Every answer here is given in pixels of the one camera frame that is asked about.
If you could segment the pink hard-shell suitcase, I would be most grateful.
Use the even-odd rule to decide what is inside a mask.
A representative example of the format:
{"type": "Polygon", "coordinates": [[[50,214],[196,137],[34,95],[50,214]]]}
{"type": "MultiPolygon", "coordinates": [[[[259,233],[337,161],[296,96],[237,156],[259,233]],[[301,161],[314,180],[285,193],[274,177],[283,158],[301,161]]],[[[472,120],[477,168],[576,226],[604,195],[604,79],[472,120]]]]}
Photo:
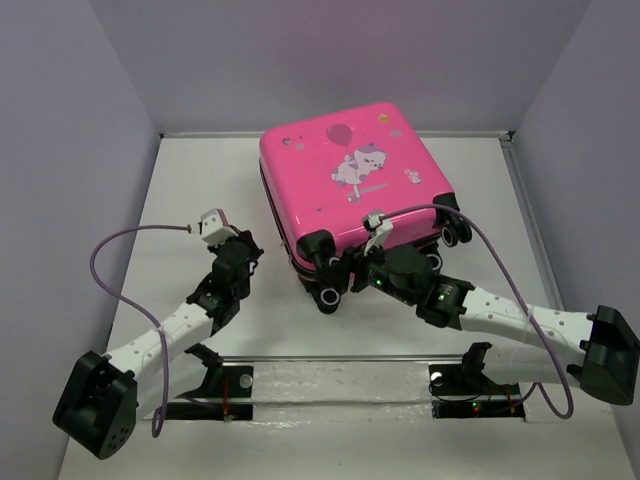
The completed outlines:
{"type": "Polygon", "coordinates": [[[472,238],[453,186],[401,110],[390,102],[358,106],[267,130],[259,168],[290,263],[324,314],[344,295],[322,289],[312,257],[365,246],[365,216],[392,214],[384,243],[410,244],[432,257],[438,246],[472,238]]]}

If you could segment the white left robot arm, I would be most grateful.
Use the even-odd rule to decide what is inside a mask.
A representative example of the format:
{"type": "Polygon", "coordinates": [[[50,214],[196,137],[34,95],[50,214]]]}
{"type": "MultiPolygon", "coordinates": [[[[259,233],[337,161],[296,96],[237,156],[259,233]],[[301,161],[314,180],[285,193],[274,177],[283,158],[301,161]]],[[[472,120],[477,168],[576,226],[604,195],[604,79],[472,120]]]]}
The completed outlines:
{"type": "Polygon", "coordinates": [[[185,391],[170,374],[178,357],[199,360],[186,375],[195,392],[209,395],[220,386],[222,360],[204,342],[239,312],[264,251],[250,231],[234,226],[200,237],[215,258],[210,272],[179,307],[160,321],[135,304],[151,321],[151,329],[107,353],[88,351],[70,372],[52,421],[100,460],[115,455],[146,416],[152,418],[152,435],[159,436],[169,401],[185,391]]]}

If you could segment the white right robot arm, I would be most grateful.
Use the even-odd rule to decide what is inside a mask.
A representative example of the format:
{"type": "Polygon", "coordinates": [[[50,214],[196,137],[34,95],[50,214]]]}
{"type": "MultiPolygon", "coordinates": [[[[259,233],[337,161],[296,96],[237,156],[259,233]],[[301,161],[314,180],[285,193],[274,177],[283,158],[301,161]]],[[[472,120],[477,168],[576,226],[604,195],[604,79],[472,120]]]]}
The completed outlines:
{"type": "Polygon", "coordinates": [[[616,309],[568,312],[508,299],[469,281],[440,273],[431,255],[410,245],[383,250],[347,249],[342,256],[315,254],[318,281],[358,292],[372,287],[414,308],[426,324],[517,342],[500,350],[476,342],[459,364],[462,384],[482,392],[494,384],[559,383],[611,405],[633,403],[639,339],[616,309]]]}

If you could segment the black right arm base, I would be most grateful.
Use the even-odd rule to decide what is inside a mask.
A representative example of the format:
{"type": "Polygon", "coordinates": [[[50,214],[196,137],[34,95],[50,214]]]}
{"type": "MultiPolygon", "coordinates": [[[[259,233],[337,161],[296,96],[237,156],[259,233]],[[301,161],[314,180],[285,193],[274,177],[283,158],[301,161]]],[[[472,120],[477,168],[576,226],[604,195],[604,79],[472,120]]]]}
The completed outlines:
{"type": "Polygon", "coordinates": [[[434,419],[526,419],[520,386],[498,384],[485,375],[488,352],[489,342],[473,343],[458,362],[429,366],[434,419]]]}

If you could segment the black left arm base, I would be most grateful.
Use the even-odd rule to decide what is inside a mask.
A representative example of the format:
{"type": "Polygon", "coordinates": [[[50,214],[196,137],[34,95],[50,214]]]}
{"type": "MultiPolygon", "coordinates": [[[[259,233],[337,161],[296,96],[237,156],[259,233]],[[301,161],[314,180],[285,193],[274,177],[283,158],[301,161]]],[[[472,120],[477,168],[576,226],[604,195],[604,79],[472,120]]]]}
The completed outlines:
{"type": "Polygon", "coordinates": [[[168,403],[167,420],[251,421],[254,367],[225,364],[208,368],[196,387],[168,403]]]}

